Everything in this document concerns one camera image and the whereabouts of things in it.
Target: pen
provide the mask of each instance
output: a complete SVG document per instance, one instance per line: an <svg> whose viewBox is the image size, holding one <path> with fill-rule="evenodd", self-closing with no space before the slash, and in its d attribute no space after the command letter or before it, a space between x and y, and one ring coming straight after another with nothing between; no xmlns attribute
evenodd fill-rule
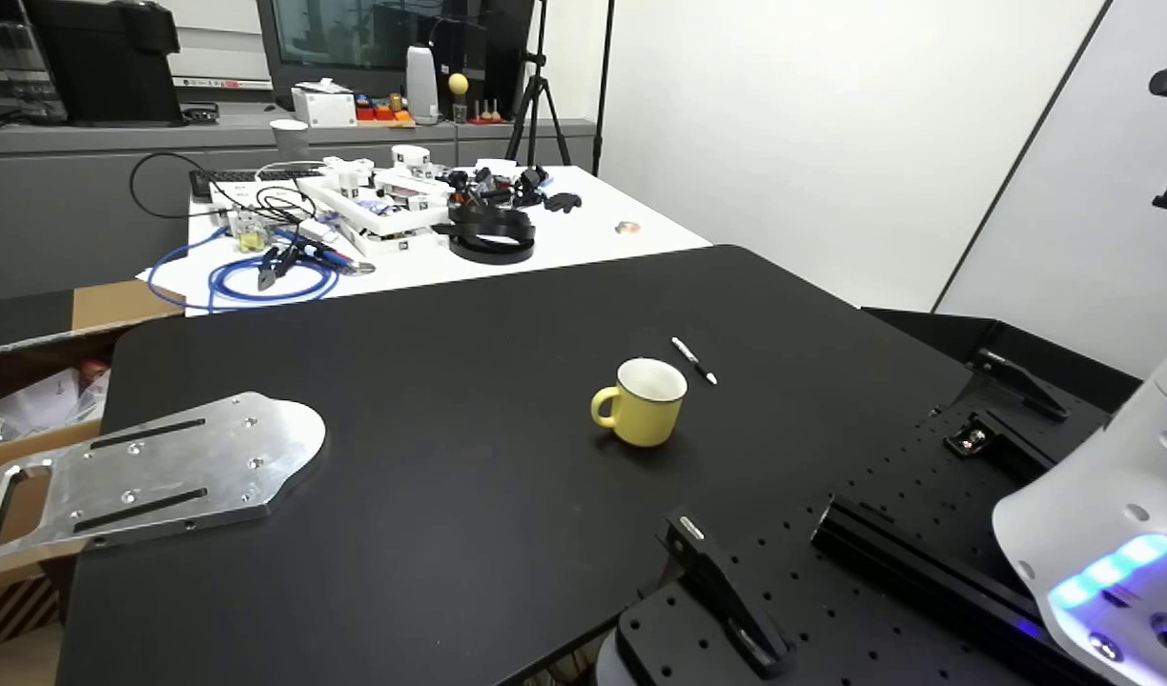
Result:
<svg viewBox="0 0 1167 686"><path fill-rule="evenodd" d="M720 386L720 376L714 372L714 368L706 368L702 361L696 361L696 356L678 340L678 335L668 335L672 340L672 348L696 368L696 376L706 376L706 386Z"/></svg>

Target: black table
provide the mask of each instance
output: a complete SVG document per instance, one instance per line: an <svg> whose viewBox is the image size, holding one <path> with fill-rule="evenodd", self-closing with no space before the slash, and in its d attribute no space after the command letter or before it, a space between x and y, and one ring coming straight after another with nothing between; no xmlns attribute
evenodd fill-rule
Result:
<svg viewBox="0 0 1167 686"><path fill-rule="evenodd" d="M683 364L668 335L720 386L633 452L587 400L621 359ZM83 552L60 681L503 681L659 578L674 508L736 537L819 504L964 380L741 248L156 323L108 427L259 390L333 445L254 526Z"/></svg>

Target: cardboard box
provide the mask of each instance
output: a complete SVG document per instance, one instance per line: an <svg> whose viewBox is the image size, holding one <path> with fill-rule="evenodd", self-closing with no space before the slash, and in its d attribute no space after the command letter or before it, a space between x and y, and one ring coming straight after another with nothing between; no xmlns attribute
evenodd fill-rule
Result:
<svg viewBox="0 0 1167 686"><path fill-rule="evenodd" d="M88 359L109 361L123 333L162 316L179 316L179 310L153 298L139 283L109 283L54 298L0 300L0 396ZM0 466L73 443L92 443L94 429L99 423L74 423L3 443ZM12 484L0 517L0 540L24 537L39 526L46 488L46 476ZM26 565L0 570L0 641L12 641L60 619L60 566L68 565Z"/></svg>

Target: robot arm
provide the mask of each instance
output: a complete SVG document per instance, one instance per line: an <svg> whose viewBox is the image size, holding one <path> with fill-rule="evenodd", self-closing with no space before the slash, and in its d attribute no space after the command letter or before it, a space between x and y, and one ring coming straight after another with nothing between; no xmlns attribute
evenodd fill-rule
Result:
<svg viewBox="0 0 1167 686"><path fill-rule="evenodd" d="M1067 657L1167 681L1167 359L1108 427L999 500L992 526Z"/></svg>

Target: black clamp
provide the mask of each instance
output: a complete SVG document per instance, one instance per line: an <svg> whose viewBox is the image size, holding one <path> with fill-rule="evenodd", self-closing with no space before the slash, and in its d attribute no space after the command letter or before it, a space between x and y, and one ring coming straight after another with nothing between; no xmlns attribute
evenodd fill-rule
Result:
<svg viewBox="0 0 1167 686"><path fill-rule="evenodd" d="M579 211L579 204L584 204L579 196L550 196L550 198L546 198L546 211L550 211L550 213L572 213L572 211Z"/></svg>
<svg viewBox="0 0 1167 686"><path fill-rule="evenodd" d="M513 204L542 204L542 188L550 182L550 170L542 162L531 162L513 182Z"/></svg>
<svg viewBox="0 0 1167 686"><path fill-rule="evenodd" d="M971 356L971 368L999 376L1004 386L1023 392L1023 405L1034 408L1037 417L1052 423L1067 420L1067 408L1025 364L1009 361L1008 356L981 348Z"/></svg>
<svg viewBox="0 0 1167 686"><path fill-rule="evenodd" d="M453 254L467 262L519 262L533 254L538 229L521 211L513 211L521 179L507 182L486 168L476 168L471 174L453 170L444 182L453 188L453 198L443 234L451 236Z"/></svg>
<svg viewBox="0 0 1167 686"><path fill-rule="evenodd" d="M1029 484L1055 466L1052 452L1034 445L1023 429L1004 423L996 413L968 413L964 427L940 439L940 445L964 462L985 458L988 466L1004 467L1014 484Z"/></svg>
<svg viewBox="0 0 1167 686"><path fill-rule="evenodd" d="M741 578L729 577L729 561L710 552L706 530L691 513L672 517L668 552L683 565L683 587L723 626L742 663L763 677L783 673L789 645L749 593L741 592Z"/></svg>
<svg viewBox="0 0 1167 686"><path fill-rule="evenodd" d="M272 248L264 262L254 268L254 290L272 290L296 260L301 260L301 240L289 240L285 248Z"/></svg>

